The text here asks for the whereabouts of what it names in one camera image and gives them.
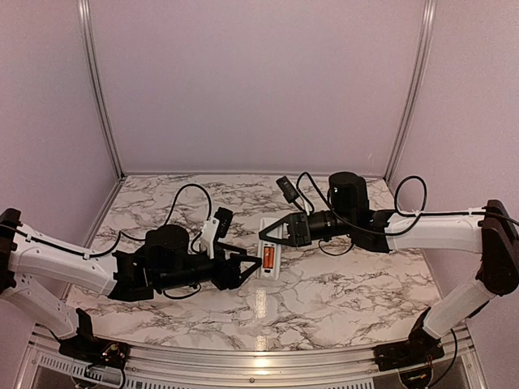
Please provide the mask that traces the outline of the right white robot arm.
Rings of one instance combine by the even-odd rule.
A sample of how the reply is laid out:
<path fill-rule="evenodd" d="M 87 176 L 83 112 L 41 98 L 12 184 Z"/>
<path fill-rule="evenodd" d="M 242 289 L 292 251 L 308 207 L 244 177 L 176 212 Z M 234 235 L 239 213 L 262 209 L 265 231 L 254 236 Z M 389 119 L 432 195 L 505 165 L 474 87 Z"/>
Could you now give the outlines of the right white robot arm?
<path fill-rule="evenodd" d="M 421 314 L 401 355 L 420 362 L 455 325 L 477 314 L 491 299 L 518 287 L 517 221 L 499 200 L 458 212 L 403 212 L 398 207 L 373 211 L 367 182 L 351 172 L 332 174 L 320 198 L 325 211 L 300 210 L 262 223 L 259 256 L 265 271 L 278 269 L 281 247 L 299 248 L 346 235 L 352 246 L 373 253 L 394 250 L 458 250 L 480 254 L 475 275 Z"/>

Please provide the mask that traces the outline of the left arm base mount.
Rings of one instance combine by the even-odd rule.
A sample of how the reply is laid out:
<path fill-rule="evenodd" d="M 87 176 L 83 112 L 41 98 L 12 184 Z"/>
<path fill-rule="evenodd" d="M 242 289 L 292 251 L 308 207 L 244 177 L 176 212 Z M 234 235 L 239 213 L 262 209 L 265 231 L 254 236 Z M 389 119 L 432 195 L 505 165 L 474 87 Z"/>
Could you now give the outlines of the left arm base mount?
<path fill-rule="evenodd" d="M 67 357 L 123 370 L 130 346 L 127 343 L 94 336 L 92 320 L 85 311 L 77 308 L 78 327 L 69 339 L 59 340 L 58 351 Z"/>

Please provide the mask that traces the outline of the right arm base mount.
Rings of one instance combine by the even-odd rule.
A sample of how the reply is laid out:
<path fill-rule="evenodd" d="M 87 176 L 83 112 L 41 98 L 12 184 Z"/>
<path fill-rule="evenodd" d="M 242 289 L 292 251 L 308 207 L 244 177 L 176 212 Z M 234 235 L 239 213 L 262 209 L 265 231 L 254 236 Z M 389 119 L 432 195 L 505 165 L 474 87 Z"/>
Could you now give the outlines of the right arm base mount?
<path fill-rule="evenodd" d="M 423 329 L 425 318 L 430 310 L 431 308 L 427 308 L 418 316 L 406 340 L 381 344 L 373 348 L 375 364 L 379 371 L 428 363 L 444 356 L 440 339 L 432 337 Z"/>

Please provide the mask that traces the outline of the white remote control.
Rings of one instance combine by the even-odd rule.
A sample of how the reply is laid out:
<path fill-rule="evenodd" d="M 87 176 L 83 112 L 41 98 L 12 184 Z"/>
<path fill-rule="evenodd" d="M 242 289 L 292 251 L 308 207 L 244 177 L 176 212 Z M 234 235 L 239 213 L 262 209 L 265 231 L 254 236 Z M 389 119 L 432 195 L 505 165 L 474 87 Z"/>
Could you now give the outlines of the white remote control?
<path fill-rule="evenodd" d="M 263 230 L 276 222 L 275 218 L 264 217 L 260 219 L 259 230 Z M 267 237 L 281 239 L 283 235 L 283 227 L 278 226 L 273 231 L 267 233 Z M 262 259 L 260 268 L 256 275 L 261 280 L 275 281 L 279 279 L 281 269 L 281 244 L 266 242 L 259 240 L 258 257 Z"/>

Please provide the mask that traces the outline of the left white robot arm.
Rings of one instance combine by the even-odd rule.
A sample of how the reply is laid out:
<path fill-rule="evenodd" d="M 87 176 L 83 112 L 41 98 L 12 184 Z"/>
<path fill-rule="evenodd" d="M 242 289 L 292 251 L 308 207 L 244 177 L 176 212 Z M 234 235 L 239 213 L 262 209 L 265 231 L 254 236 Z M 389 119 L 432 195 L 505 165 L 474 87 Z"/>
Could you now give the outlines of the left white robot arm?
<path fill-rule="evenodd" d="M 177 224 L 147 231 L 143 245 L 133 253 L 96 252 L 38 233 L 20 216 L 14 208 L 1 214 L 1 297 L 60 341 L 71 339 L 72 349 L 86 361 L 96 360 L 103 350 L 89 315 L 62 303 L 33 276 L 60 280 L 111 300 L 136 302 L 203 282 L 220 290 L 237 289 L 261 265 L 247 250 L 220 241 L 232 220 L 225 208 L 206 221 L 197 253 L 189 253 L 189 234 Z"/>

